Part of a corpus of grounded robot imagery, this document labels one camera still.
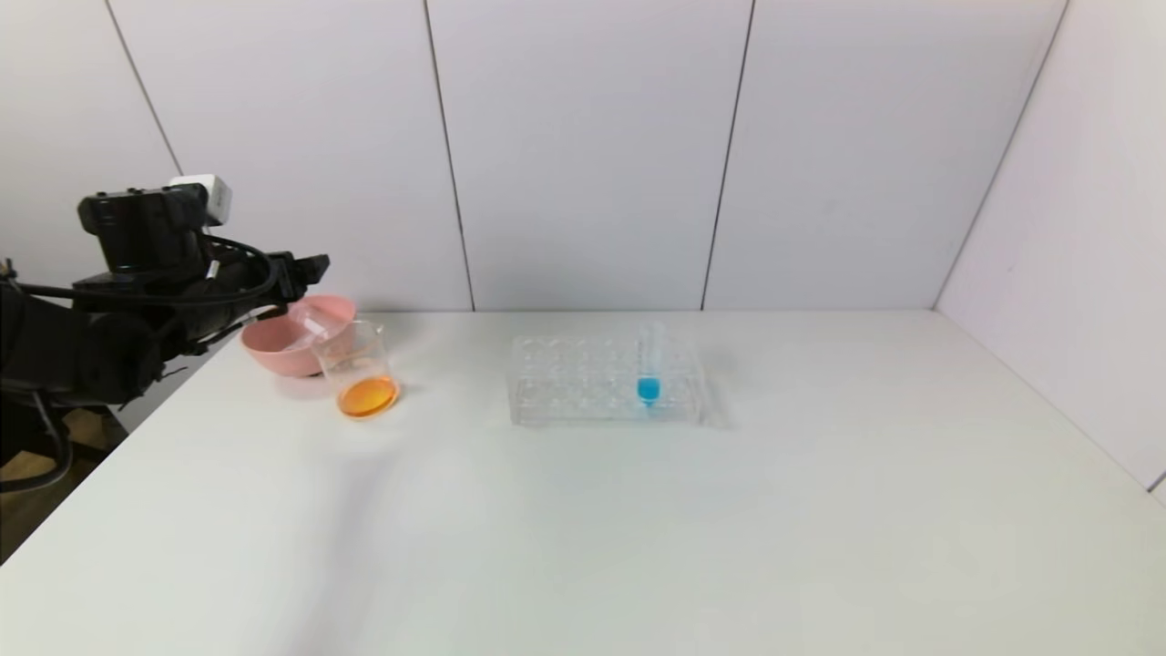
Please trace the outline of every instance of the orange liquid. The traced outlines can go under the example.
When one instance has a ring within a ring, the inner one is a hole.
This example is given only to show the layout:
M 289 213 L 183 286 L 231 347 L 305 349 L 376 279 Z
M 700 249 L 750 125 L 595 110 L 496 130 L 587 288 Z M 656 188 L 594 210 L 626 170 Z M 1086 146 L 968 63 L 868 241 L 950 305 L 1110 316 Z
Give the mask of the orange liquid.
M 365 379 L 340 393 L 336 403 L 349 417 L 372 417 L 396 401 L 396 383 L 388 376 Z

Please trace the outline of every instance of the glass beaker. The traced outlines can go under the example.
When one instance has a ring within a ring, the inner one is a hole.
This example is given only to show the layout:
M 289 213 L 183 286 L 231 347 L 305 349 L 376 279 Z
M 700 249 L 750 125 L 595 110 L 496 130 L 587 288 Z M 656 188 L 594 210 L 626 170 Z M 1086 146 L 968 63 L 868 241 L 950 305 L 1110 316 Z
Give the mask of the glass beaker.
M 379 323 L 353 320 L 336 336 L 311 345 L 336 392 L 336 405 L 347 417 L 373 417 L 396 401 L 400 390 L 388 375 L 384 331 Z

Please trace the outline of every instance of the floor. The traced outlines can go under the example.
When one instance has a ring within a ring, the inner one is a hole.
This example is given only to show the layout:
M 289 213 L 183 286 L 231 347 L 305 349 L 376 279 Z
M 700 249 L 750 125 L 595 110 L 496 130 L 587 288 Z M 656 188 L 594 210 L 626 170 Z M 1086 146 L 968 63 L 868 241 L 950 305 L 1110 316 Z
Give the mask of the floor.
M 103 424 L 99 416 L 84 410 L 69 414 L 65 417 L 65 425 L 69 426 L 69 435 L 73 442 L 101 450 L 111 449 L 112 444 L 122 438 L 115 428 Z M 52 461 L 48 458 L 22 452 L 0 467 L 0 479 L 20 479 L 44 472 L 51 466 Z M 96 468 L 94 463 L 75 460 L 69 474 L 47 488 L 0 495 L 0 564 L 7 560 Z

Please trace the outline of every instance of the test tube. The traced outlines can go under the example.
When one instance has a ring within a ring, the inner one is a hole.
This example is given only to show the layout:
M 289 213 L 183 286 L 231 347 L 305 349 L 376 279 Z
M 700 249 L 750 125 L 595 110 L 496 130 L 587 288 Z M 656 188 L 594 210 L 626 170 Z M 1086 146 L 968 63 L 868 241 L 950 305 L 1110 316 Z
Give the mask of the test tube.
M 662 323 L 653 320 L 640 325 L 640 339 L 637 344 L 639 372 L 635 381 L 635 394 L 639 395 L 640 402 L 648 408 L 660 400 L 660 361 L 663 343 Z

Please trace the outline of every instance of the white wall panel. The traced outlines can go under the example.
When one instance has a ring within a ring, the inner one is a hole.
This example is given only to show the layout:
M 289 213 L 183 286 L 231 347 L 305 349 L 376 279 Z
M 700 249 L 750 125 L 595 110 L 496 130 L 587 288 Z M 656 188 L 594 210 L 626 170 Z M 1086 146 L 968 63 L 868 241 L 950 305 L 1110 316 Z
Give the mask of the white wall panel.
M 114 0 L 185 172 L 234 189 L 222 233 L 326 252 L 361 309 L 469 309 L 423 3 Z
M 77 203 L 175 175 L 103 2 L 0 2 L 0 256 L 22 280 L 105 270 Z
M 932 306 L 1065 0 L 758 0 L 705 306 Z
M 1166 2 L 1073 0 L 939 309 L 1150 486 L 1166 470 Z
M 698 308 L 749 0 L 429 9 L 478 308 Z

